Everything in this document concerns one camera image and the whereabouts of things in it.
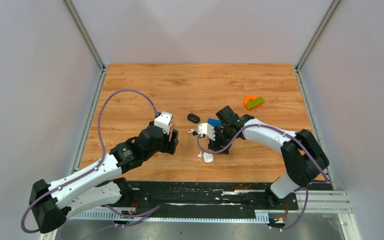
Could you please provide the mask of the white earbud charging case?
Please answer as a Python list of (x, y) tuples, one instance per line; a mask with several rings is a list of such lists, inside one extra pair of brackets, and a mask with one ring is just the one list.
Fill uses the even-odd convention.
[(202, 159), (203, 159), (204, 163), (210, 164), (210, 163), (214, 162), (214, 155), (210, 154), (210, 153), (207, 153), (207, 152), (204, 152), (202, 154)]

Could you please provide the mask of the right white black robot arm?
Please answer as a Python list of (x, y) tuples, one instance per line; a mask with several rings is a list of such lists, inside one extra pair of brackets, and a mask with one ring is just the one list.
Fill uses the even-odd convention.
[(233, 142), (237, 139), (253, 141), (269, 147), (281, 154), (285, 173), (275, 180), (265, 195), (266, 204), (278, 209), (286, 201), (286, 197), (294, 191), (306, 188), (322, 175), (324, 182), (329, 181), (325, 169), (330, 162), (313, 133), (307, 129), (298, 132), (284, 130), (266, 124), (254, 116), (239, 116), (230, 106), (225, 106), (216, 113), (219, 126), (208, 122), (197, 128), (197, 138), (208, 137), (208, 154), (228, 154)]

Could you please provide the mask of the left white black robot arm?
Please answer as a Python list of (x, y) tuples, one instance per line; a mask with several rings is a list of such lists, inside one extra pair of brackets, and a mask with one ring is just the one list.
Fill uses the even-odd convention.
[(42, 234), (61, 227), (68, 218), (101, 205), (118, 203), (122, 207), (133, 201), (133, 193), (120, 175), (140, 167), (156, 153), (173, 155), (179, 143), (179, 132), (170, 133), (150, 123), (138, 136), (117, 144), (101, 159), (69, 176), (47, 183), (44, 179), (32, 185), (29, 207), (22, 216), (25, 227), (27, 214), (32, 212)]

